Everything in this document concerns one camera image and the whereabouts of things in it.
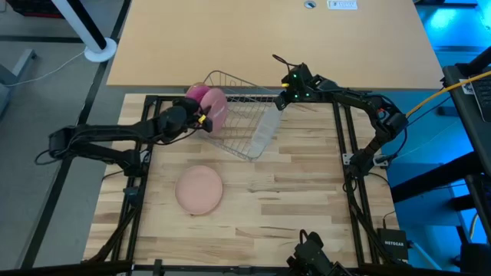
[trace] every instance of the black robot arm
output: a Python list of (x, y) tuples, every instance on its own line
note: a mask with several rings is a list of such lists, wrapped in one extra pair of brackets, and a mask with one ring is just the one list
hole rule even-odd
[(375, 153), (385, 143), (395, 139), (407, 125), (405, 114), (390, 99), (382, 95), (342, 88), (325, 77), (312, 76), (305, 64), (294, 65), (283, 77), (282, 83), (286, 89), (275, 99), (275, 104), (279, 110), (285, 109), (290, 103), (299, 101), (335, 102), (360, 108), (367, 113), (370, 123), (375, 129), (375, 137), (364, 149), (360, 149), (351, 157), (348, 172), (355, 177), (366, 176), (374, 166)]
[(94, 142), (133, 140), (140, 143), (166, 145), (188, 129), (210, 132), (213, 123), (200, 113), (199, 104), (192, 99), (173, 101), (173, 106), (159, 116), (129, 126), (67, 126), (49, 136), (49, 155), (53, 159), (76, 156), (117, 164), (125, 176), (142, 176), (148, 168), (142, 166), (146, 154), (135, 149), (119, 151)]

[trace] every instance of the wooden table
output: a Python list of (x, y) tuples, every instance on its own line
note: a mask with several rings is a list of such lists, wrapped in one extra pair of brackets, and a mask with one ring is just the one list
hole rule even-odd
[[(144, 98), (126, 95), (119, 124), (140, 120)], [(135, 262), (152, 264), (161, 258), (166, 265), (286, 266), (304, 228), (322, 237), (332, 261), (356, 266), (331, 107), (327, 103), (289, 106), (272, 144), (253, 163), (194, 136), (154, 147)], [(352, 113), (358, 144), (365, 146), (374, 131), (363, 111)], [(114, 143), (119, 150), (133, 147)], [(222, 201), (208, 215), (187, 215), (174, 197), (176, 179), (194, 165), (213, 168), (224, 183)], [(108, 166), (106, 174), (119, 169)], [(374, 171), (385, 176), (382, 170)], [(84, 258), (97, 253), (117, 227), (126, 180), (119, 174), (103, 181)], [(376, 176), (365, 180), (374, 227), (381, 227), (383, 215), (394, 210), (389, 186)], [(397, 228), (395, 215), (387, 217), (387, 224)], [(361, 234), (365, 260), (370, 260), (363, 230)], [(122, 258), (126, 248), (124, 243)]]
[(133, 0), (107, 81), (189, 86), (213, 70), (280, 87), (286, 66), (306, 63), (343, 87), (440, 89), (443, 77), (412, 0)]

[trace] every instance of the metal wire rack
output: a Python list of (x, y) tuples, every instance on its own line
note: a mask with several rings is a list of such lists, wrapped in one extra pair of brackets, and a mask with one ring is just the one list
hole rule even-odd
[(281, 121), (282, 112), (273, 103), (278, 94), (222, 71), (212, 71), (204, 83), (223, 90), (229, 113), (218, 133), (201, 131), (200, 136), (240, 158), (258, 159)]

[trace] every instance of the tan desk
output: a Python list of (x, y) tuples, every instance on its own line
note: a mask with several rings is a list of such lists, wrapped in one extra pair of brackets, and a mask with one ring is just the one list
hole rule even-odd
[[(142, 94), (126, 95), (120, 124), (140, 120), (144, 98)], [(364, 146), (374, 131), (363, 111), (352, 113), (358, 143)], [(156, 146), (135, 262), (152, 264), (161, 258), (165, 265), (286, 266), (298, 243), (298, 231), (304, 228), (319, 233), (332, 261), (356, 266), (333, 116), (330, 104), (292, 104), (285, 110), (272, 144), (254, 163), (194, 136), (173, 145)], [(133, 146), (114, 143), (119, 150)], [(193, 165), (213, 168), (224, 182), (222, 201), (208, 215), (187, 215), (174, 197), (177, 177)], [(106, 174), (117, 170), (108, 166)], [(375, 172), (384, 176), (381, 170)], [(84, 258), (97, 253), (116, 228), (126, 180), (119, 174), (103, 182)], [(365, 180), (374, 227), (381, 227), (383, 215), (394, 210), (390, 189), (376, 176)], [(397, 227), (394, 215), (387, 217), (387, 224)], [(362, 229), (361, 234), (365, 260), (369, 261)], [(122, 258), (126, 248), (124, 243)]]
[(439, 89), (438, 60), (411, 0), (133, 0), (108, 85), (189, 86), (221, 70), (279, 87), (286, 66), (305, 62), (343, 87)]

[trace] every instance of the label sticker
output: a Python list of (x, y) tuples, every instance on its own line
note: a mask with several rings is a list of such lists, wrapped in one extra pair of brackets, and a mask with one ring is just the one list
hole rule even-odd
[(474, 95), (473, 83), (464, 84), (462, 90), (467, 95)]
[(358, 10), (357, 0), (328, 0), (328, 8), (334, 10)]

